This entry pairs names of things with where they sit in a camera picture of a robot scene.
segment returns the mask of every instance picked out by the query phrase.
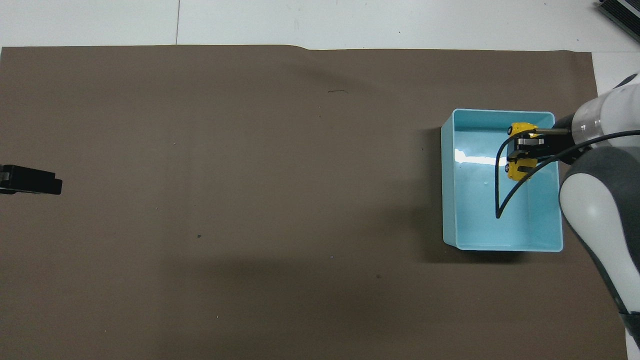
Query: white floor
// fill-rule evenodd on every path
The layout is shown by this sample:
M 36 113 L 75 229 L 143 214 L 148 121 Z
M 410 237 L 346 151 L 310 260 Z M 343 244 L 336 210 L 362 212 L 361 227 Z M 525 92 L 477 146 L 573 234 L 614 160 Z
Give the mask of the white floor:
M 587 51 L 593 53 L 602 93 L 640 69 L 640 44 L 598 13 L 595 3 L 0 0 L 0 47 L 288 44 L 308 49 Z M 640 360 L 630 338 L 627 348 L 629 359 Z

